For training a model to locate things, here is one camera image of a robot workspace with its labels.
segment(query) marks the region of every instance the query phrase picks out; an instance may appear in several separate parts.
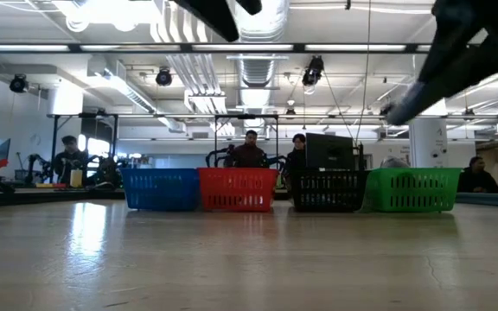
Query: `blue basket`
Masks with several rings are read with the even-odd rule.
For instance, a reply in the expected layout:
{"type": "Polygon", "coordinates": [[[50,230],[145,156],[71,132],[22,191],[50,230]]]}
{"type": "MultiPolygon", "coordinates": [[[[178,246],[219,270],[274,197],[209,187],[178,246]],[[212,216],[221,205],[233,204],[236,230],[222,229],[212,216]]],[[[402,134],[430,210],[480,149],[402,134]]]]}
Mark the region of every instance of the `blue basket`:
{"type": "Polygon", "coordinates": [[[199,174],[192,168],[123,168],[128,207],[153,211],[193,211],[199,206],[199,174]]]}

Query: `plastic laundry basket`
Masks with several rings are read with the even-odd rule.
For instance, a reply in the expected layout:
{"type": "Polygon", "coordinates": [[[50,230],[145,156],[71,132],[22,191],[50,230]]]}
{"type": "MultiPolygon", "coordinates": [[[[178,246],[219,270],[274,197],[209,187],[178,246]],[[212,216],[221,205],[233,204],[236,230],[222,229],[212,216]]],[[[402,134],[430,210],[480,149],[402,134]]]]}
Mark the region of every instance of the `plastic laundry basket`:
{"type": "Polygon", "coordinates": [[[198,168],[206,211],[269,212],[278,171],[269,168],[198,168]]]}
{"type": "Polygon", "coordinates": [[[199,206],[199,175],[193,168],[123,168],[129,208],[193,211],[199,206]]]}
{"type": "Polygon", "coordinates": [[[370,172],[363,212],[450,211],[460,168],[379,168],[370,172]]]}
{"type": "Polygon", "coordinates": [[[290,176],[297,212],[351,213],[362,206],[369,171],[299,171],[290,176]]]}

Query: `man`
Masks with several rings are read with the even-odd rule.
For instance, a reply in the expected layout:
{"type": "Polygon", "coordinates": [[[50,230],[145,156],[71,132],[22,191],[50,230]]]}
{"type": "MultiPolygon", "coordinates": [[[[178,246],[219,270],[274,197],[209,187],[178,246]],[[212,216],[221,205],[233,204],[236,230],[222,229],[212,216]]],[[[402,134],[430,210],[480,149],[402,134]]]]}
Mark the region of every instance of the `man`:
{"type": "Polygon", "coordinates": [[[257,132],[248,130],[246,143],[232,151],[232,158],[236,168],[262,168],[264,167],[265,152],[257,147],[257,132]]]}
{"type": "Polygon", "coordinates": [[[54,171],[59,176],[57,181],[65,184],[70,183],[70,171],[73,168],[84,169],[85,179],[87,153],[78,149],[78,142],[74,136],[64,136],[61,141],[65,146],[65,151],[58,154],[53,161],[54,171]]]}
{"type": "Polygon", "coordinates": [[[470,159],[469,166],[460,174],[458,192],[497,194],[497,182],[485,171],[485,161],[480,156],[470,159]]]}
{"type": "Polygon", "coordinates": [[[293,142],[293,151],[287,154],[287,163],[285,164],[285,170],[288,174],[307,167],[307,151],[305,149],[307,138],[304,134],[296,134],[291,141],[293,142]]]}

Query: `black shirt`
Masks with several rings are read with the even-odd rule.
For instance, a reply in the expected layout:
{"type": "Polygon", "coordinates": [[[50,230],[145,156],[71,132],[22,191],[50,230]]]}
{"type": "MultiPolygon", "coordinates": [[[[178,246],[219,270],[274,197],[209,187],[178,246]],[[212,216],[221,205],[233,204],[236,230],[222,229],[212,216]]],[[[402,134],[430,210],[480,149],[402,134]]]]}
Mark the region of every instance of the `black shirt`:
{"type": "Polygon", "coordinates": [[[490,173],[486,171],[474,173],[471,168],[465,168],[458,180],[458,192],[473,193],[475,192],[474,189],[478,187],[482,188],[483,192],[498,193],[497,182],[490,173]]]}
{"type": "Polygon", "coordinates": [[[265,152],[257,146],[242,144],[232,151],[232,158],[236,168],[262,168],[265,152]]]}
{"type": "Polygon", "coordinates": [[[68,153],[66,151],[58,154],[53,160],[53,167],[55,173],[59,176],[58,182],[68,184],[70,182],[70,171],[72,169],[71,163],[75,163],[75,168],[84,169],[84,175],[86,174],[86,162],[88,155],[86,152],[76,151],[74,153],[68,153]],[[66,164],[63,163],[63,159],[68,160],[66,164]]]}
{"type": "Polygon", "coordinates": [[[287,163],[285,164],[285,170],[288,174],[294,171],[304,170],[307,168],[307,152],[305,149],[297,150],[293,149],[289,154],[287,154],[287,163]]]}

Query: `red basket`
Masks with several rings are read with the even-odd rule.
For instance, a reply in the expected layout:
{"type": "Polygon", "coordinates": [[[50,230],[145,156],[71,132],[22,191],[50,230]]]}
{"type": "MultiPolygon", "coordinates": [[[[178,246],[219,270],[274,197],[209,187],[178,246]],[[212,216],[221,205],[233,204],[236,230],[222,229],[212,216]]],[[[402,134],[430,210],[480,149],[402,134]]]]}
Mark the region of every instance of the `red basket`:
{"type": "Polygon", "coordinates": [[[268,168],[198,168],[205,211],[269,212],[278,171],[268,168]]]}

